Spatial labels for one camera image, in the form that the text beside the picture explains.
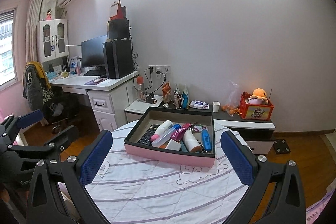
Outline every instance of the window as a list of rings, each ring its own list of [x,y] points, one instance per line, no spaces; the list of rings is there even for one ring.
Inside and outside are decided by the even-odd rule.
[[[12,50],[13,19],[13,10],[0,14],[0,85],[15,78]]]

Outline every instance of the calculator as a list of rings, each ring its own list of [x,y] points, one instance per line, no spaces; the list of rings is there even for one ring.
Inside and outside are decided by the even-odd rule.
[[[148,145],[148,146],[152,145],[151,137],[154,135],[158,127],[159,127],[158,124],[152,124],[137,143],[141,143],[143,145]]]

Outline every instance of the white desk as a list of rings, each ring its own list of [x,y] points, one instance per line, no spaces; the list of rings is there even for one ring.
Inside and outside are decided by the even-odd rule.
[[[127,123],[125,108],[137,98],[133,77],[138,71],[120,79],[107,79],[97,85],[85,85],[97,76],[70,75],[52,79],[50,84],[62,87],[64,92],[88,95],[100,130],[116,130]]]

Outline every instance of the bed sheet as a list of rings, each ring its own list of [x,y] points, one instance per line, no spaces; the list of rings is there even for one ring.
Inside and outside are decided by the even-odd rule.
[[[113,131],[113,146],[94,181],[86,185],[110,223],[222,223],[248,189],[221,149],[221,134],[230,129],[214,124],[216,160],[206,168],[127,154],[124,138],[136,123]],[[233,133],[247,145],[238,132]]]

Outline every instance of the computer tower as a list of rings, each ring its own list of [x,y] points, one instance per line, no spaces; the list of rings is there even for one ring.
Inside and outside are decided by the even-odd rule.
[[[107,78],[120,79],[132,73],[132,44],[129,39],[105,42],[103,45]]]

